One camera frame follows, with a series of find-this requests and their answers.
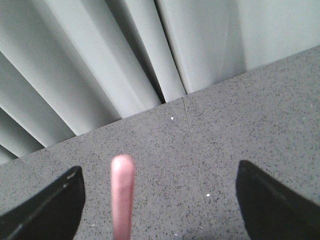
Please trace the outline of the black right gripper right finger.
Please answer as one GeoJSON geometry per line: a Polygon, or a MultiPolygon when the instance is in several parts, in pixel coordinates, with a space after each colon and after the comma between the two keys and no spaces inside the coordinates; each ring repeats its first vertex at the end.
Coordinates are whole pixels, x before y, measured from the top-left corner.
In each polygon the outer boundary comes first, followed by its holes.
{"type": "Polygon", "coordinates": [[[252,240],[318,240],[320,207],[248,160],[235,182],[245,229],[252,240]]]}

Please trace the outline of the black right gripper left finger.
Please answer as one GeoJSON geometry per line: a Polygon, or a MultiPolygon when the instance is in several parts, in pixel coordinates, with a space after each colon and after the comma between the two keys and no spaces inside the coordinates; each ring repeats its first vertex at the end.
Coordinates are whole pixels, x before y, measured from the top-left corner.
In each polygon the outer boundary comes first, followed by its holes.
{"type": "Polygon", "coordinates": [[[2,240],[72,240],[86,201],[82,168],[73,166],[0,217],[2,240]]]}

